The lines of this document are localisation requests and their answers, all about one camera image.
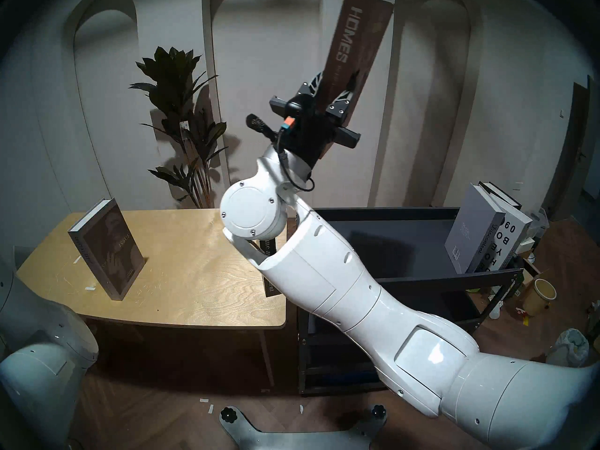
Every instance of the cable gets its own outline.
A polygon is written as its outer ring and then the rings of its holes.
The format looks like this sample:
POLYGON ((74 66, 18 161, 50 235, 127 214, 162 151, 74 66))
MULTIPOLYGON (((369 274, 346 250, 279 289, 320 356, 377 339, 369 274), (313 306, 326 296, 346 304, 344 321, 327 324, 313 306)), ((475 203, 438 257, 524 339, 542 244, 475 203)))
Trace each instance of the cable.
POLYGON ((314 181, 311 177, 309 177, 307 180, 311 181, 313 183, 313 186, 311 188, 302 188, 299 185, 297 185, 296 183, 294 183, 294 181, 292 180, 292 178, 290 177, 289 172, 287 171, 287 167, 286 167, 286 161, 287 161, 287 155, 285 153, 285 150, 283 152, 280 151, 279 148, 279 141, 281 140, 281 134, 283 133, 283 129, 279 130, 279 133, 277 134, 277 157, 279 158, 279 163, 281 164, 281 168, 283 169, 283 172, 285 173, 287 180, 290 181, 290 183, 296 187, 298 190, 302 190, 302 191, 313 191, 314 190, 314 181))

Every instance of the white book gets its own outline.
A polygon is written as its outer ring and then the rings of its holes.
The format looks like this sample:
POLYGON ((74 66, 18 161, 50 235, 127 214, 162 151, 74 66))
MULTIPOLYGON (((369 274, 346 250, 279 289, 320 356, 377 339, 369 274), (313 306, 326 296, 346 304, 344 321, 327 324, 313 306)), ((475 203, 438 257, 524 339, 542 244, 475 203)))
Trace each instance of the white book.
POLYGON ((530 217, 504 200, 492 194, 490 197, 506 215, 494 235, 494 241, 484 254, 481 264, 477 268, 478 271, 497 271, 506 268, 532 222, 530 217))

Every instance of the table leg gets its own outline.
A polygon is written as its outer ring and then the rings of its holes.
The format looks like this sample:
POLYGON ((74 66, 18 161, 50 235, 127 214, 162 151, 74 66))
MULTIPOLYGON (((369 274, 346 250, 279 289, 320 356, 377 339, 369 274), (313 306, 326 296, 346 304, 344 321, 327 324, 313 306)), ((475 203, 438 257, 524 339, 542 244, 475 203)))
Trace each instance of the table leg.
POLYGON ((271 360, 269 359, 269 352, 266 349, 265 331, 262 329, 259 330, 259 338, 260 347, 263 350, 263 358, 265 359, 266 375, 269 377, 269 384, 271 384, 271 387, 274 387, 275 381, 273 380, 273 371, 271 370, 271 360))

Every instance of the book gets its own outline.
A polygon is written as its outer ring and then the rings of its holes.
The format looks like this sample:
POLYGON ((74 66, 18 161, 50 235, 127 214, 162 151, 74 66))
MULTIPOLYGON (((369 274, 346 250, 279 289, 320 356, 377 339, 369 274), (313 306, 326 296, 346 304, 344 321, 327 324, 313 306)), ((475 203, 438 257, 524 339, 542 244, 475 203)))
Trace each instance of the book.
POLYGON ((123 300, 145 261, 116 200, 100 200, 68 234, 108 296, 123 300))
POLYGON ((350 122, 393 11, 394 4, 384 0, 342 2, 315 101, 317 110, 325 112, 336 97, 352 91, 344 126, 350 122))
MULTIPOLYGON (((267 256, 273 256, 277 253, 277 246, 274 238, 271 240, 259 240, 259 247, 267 256)), ((271 284, 265 276, 263 276, 263 284, 265 286, 265 295, 267 297, 281 294, 279 289, 271 284)))
POLYGON ((513 197, 511 197, 508 193, 506 193, 500 187, 497 187, 496 185, 492 184, 491 182, 481 182, 481 181, 479 181, 479 186, 481 188, 483 188, 490 195, 497 196, 501 200, 504 200, 509 205, 514 206, 519 211, 521 211, 521 203, 516 201, 513 197))
POLYGON ((444 245, 458 274, 475 272, 504 214, 483 188, 469 184, 444 245))
POLYGON ((490 195, 490 197, 504 210, 506 215, 494 235, 494 241, 485 252, 484 258, 477 268, 478 271, 497 271, 506 268, 519 244, 525 238, 529 224, 532 222, 529 216, 510 203, 495 195, 490 195))

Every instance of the black knob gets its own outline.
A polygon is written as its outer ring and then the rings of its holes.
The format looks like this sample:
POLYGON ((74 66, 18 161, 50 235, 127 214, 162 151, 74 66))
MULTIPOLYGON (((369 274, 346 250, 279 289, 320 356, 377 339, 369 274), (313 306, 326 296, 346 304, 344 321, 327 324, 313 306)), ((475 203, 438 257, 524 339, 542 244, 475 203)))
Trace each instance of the black knob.
POLYGON ((383 419, 385 418, 386 411, 383 405, 375 405, 371 413, 375 419, 383 419))
POLYGON ((225 407, 221 411, 221 418, 223 421, 233 424, 233 422, 238 419, 238 414, 233 408, 225 407))

